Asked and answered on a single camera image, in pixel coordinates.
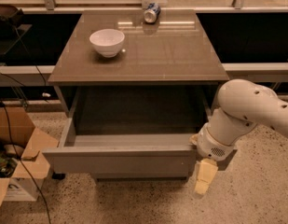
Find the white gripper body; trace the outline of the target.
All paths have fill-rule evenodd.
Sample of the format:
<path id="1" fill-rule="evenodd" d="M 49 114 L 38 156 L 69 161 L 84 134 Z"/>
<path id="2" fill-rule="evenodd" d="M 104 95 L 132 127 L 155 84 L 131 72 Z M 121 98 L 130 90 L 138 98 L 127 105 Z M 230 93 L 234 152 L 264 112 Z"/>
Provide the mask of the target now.
<path id="1" fill-rule="evenodd" d="M 203 158 L 223 161 L 234 149 L 235 138 L 223 132 L 212 132 L 207 122 L 198 132 L 196 144 L 198 154 Z"/>

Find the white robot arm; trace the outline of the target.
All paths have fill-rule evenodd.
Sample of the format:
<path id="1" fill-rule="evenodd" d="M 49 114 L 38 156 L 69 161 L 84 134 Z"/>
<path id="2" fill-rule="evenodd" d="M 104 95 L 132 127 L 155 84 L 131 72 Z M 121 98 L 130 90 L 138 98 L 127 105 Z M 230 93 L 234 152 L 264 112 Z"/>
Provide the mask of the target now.
<path id="1" fill-rule="evenodd" d="M 235 143 L 261 124 L 288 139 L 288 103 L 272 89 L 244 79 L 232 79 L 217 92 L 219 107 L 190 141 L 202 157 L 195 192 L 203 195 L 218 172 L 218 163 L 233 151 Z"/>

